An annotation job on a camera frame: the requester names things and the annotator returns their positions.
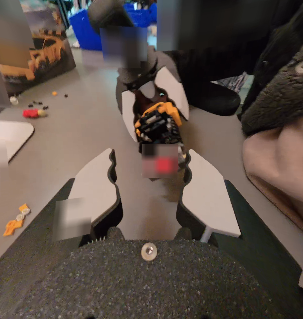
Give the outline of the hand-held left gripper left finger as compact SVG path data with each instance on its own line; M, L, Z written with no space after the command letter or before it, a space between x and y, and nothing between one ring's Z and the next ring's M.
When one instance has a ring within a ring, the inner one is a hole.
M69 225L84 226L84 235L107 237L108 230L123 218L116 165L115 150L108 148L74 179L69 194Z

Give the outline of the dark fuzzy cloth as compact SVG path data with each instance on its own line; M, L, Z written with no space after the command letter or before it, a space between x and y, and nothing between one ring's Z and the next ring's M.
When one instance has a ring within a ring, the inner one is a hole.
M303 117L303 3L261 53L240 115L249 137Z

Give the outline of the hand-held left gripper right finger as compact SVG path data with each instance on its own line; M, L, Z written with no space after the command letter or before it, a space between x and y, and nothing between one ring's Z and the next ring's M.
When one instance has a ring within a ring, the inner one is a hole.
M223 176L194 150L186 154L176 219L195 241L208 242L213 233L241 236Z

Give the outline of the person's right hand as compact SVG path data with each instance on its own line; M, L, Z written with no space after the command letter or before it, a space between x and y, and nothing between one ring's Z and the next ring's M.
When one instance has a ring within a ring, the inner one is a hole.
M140 90L134 90L133 93L135 94L135 103L133 105L133 113L134 113L134 120L137 121L143 113L152 107L154 104L159 102L170 102L168 95L165 90L155 87L155 97L152 99L147 98Z

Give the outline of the orange and black lego car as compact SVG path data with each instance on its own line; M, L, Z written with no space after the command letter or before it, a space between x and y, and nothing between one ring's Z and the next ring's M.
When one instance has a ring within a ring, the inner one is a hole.
M176 145L178 167L182 168L185 164L186 150L180 133L181 125L179 110L172 102L154 104L134 125L139 153L143 153L143 145Z

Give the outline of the black lego car box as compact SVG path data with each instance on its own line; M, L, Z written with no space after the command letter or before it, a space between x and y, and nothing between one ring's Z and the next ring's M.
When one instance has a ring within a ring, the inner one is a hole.
M0 1L0 99L75 67L60 6Z

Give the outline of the white and wooden book stand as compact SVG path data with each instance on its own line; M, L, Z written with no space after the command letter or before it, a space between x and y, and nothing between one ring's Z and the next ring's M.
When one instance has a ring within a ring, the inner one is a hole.
M0 120L0 146L6 148L10 162L34 134L35 129L28 122Z

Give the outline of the small orange lego pieces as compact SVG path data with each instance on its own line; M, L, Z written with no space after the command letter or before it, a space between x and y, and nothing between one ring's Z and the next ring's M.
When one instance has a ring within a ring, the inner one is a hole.
M3 237L12 236L16 229L21 228L24 225L25 218L30 214L30 208L25 203L19 207L19 213L14 220L10 220L5 226L5 232Z

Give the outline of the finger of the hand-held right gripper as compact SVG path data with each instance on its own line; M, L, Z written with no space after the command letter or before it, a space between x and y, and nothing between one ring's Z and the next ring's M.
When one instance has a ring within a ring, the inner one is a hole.
M122 92L121 97L122 97L122 119L132 139L135 142L138 142L137 134L136 134L137 128L135 124L139 120L140 115L134 113L136 95L132 91L126 90Z
M174 102L184 120L188 121L190 112L184 87L166 66L157 72L154 83L158 88L166 91L168 98Z

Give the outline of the blue plastic bin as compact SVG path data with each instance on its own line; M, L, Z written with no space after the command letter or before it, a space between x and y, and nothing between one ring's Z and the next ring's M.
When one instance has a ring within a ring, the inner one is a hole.
M81 49L102 51L101 38L92 28L86 9L72 15L69 22Z
M157 1L127 2L123 8L134 27L149 27L157 24Z

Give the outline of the scattered small black lego pieces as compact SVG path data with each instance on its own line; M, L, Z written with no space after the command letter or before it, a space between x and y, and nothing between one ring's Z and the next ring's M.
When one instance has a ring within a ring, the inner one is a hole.
M43 110L49 110L51 106L55 103L67 100L69 98L69 94L67 93L59 93L57 92L57 96L52 96L52 93L47 95L46 97L38 100L33 100L27 104L27 109L43 109Z

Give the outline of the grey cloth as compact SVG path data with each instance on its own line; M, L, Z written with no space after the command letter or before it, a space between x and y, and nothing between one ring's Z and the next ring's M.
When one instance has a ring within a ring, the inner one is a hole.
M303 231L303 117L243 144L248 179Z

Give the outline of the red lego minifigure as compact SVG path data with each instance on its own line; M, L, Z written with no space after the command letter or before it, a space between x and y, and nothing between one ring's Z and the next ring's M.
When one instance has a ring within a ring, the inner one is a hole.
M47 112L43 109L25 109L22 112L22 115L24 118L41 118L41 117L47 117Z

